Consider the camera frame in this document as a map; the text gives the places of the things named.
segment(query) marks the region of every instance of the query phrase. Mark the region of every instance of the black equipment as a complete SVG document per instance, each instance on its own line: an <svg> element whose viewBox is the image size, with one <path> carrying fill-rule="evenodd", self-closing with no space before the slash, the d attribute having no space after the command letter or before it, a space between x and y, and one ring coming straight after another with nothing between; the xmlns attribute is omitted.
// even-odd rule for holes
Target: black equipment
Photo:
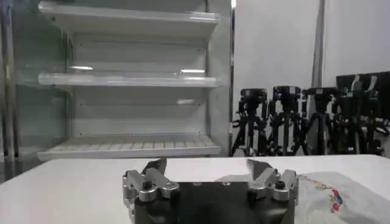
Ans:
<svg viewBox="0 0 390 224"><path fill-rule="evenodd" d="M390 95L390 71L386 72L375 72L368 74L359 74L359 82L361 82L361 89L369 89L371 85L371 77L375 76L377 82L375 83L373 89L378 91L377 99L381 105L378 115L383 119L390 119L390 103L388 103L388 96ZM339 75L336 77L337 87L339 89L351 88L351 84L355 80L356 74L352 75ZM370 114L370 109L366 108L363 105L360 113L363 116L368 116Z"/></svg>
<svg viewBox="0 0 390 224"><path fill-rule="evenodd" d="M124 203L134 224L293 224L299 179L268 163L248 161L250 182L175 182L161 167L122 177Z"/></svg>
<svg viewBox="0 0 390 224"><path fill-rule="evenodd" d="M317 120L317 147L311 152L315 155L328 155L338 152L338 138L333 134L332 120L330 119L329 113L327 113L327 107L332 100L335 99L339 94L339 89L335 87L328 88L310 88L303 90L303 95L313 96L316 112L310 117L309 123L307 124L303 135L306 136L309 130L312 128L315 120ZM332 152L328 151L326 129L330 136L330 144L332 146Z"/></svg>
<svg viewBox="0 0 390 224"><path fill-rule="evenodd" d="M257 116L257 108L261 108L261 118ZM241 99L238 103L239 120L233 128L238 128L237 138L233 144L230 156L233 156L237 149L242 149L246 156L255 154L264 155L266 149L267 137L265 128L267 126L267 91L265 89L242 89ZM257 150L254 150L254 134L258 131Z"/></svg>
<svg viewBox="0 0 390 224"><path fill-rule="evenodd" d="M295 155L302 146L305 155L308 155L302 130L306 126L307 100L302 99L302 117L299 114L299 99L301 89L295 86L276 86L274 96L269 104L272 133L268 143L271 155ZM280 101L283 111L276 112L276 104ZM289 148L289 128L293 126L293 145ZM283 148L279 145L279 127L283 126Z"/></svg>
<svg viewBox="0 0 390 224"><path fill-rule="evenodd" d="M389 131L380 117L378 91L374 90L376 77L371 76L368 90L362 90L360 77L355 76L351 90L344 88L336 101L333 112L335 115L335 135L340 137L340 153L377 154L383 153L381 142L374 138L375 131L385 136Z"/></svg>

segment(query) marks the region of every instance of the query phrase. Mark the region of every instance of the cloth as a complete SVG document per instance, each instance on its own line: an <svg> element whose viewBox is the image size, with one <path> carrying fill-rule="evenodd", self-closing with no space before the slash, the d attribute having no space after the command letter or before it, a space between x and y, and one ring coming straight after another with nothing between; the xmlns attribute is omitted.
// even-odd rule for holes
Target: cloth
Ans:
<svg viewBox="0 0 390 224"><path fill-rule="evenodd" d="M218 181L250 181L229 175ZM390 224L390 201L336 172L299 175L299 224Z"/></svg>

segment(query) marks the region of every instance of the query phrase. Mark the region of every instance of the white shelving unit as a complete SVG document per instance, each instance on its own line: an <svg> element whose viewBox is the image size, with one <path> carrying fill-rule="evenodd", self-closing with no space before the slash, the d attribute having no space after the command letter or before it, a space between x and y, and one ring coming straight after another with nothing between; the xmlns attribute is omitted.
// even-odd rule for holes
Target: white shelving unit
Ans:
<svg viewBox="0 0 390 224"><path fill-rule="evenodd" d="M45 152L41 161L69 158L130 158L216 155L220 148L202 135L90 136L67 140Z"/></svg>
<svg viewBox="0 0 390 224"><path fill-rule="evenodd" d="M221 84L214 77L134 78L122 75L40 74L41 85L56 86L161 86L213 88Z"/></svg>
<svg viewBox="0 0 390 224"><path fill-rule="evenodd" d="M220 40L230 31L216 29L220 24L228 28L220 14L186 11L210 10L190 1L176 9L179 13L154 5L158 12L148 11L151 3L139 2L129 6L140 10L88 7L78 5L88 1L77 0L39 3L41 16L69 37L64 44L68 58L65 70L40 69L38 81L28 80L28 85L64 87L71 93L67 140L38 152L41 161L207 156L226 150L220 144L228 142L228 128L222 136L208 125L213 120L213 127L227 127L228 117L221 114L228 107L209 110L207 104L229 96L227 88L219 87L229 85L224 78L230 63L220 49L229 54L230 43Z"/></svg>
<svg viewBox="0 0 390 224"><path fill-rule="evenodd" d="M40 12L69 33L109 33L208 39L220 20L215 13L150 12L41 2Z"/></svg>

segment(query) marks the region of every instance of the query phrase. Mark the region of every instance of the white panel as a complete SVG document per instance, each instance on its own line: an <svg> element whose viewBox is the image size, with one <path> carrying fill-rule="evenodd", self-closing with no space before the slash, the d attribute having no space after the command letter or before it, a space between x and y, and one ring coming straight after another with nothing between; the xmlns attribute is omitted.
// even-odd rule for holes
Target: white panel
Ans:
<svg viewBox="0 0 390 224"><path fill-rule="evenodd" d="M98 71L180 72L204 69L205 46L199 44L150 43L124 37L78 35L75 38L77 66Z"/></svg>
<svg viewBox="0 0 390 224"><path fill-rule="evenodd" d="M243 88L311 85L318 0L238 1L234 101Z"/></svg>
<svg viewBox="0 0 390 224"><path fill-rule="evenodd" d="M215 77L226 84L224 87L209 91L209 134L210 138L221 146L221 156L227 156L230 127L230 12L232 8L229 0L209 0L208 9L223 16L208 45L208 76Z"/></svg>
<svg viewBox="0 0 390 224"><path fill-rule="evenodd" d="M203 105L76 105L76 135L204 133Z"/></svg>
<svg viewBox="0 0 390 224"><path fill-rule="evenodd" d="M323 85L337 75L390 70L390 1L328 0Z"/></svg>
<svg viewBox="0 0 390 224"><path fill-rule="evenodd" d="M77 88L76 104L92 105L200 105L204 92L198 88Z"/></svg>

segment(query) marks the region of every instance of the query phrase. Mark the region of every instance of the display case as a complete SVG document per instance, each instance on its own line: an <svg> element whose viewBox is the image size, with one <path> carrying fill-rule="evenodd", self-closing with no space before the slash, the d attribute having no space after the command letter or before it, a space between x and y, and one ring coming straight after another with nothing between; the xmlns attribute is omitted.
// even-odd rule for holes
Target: display case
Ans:
<svg viewBox="0 0 390 224"><path fill-rule="evenodd" d="M7 1L18 160L227 156L229 0Z"/></svg>

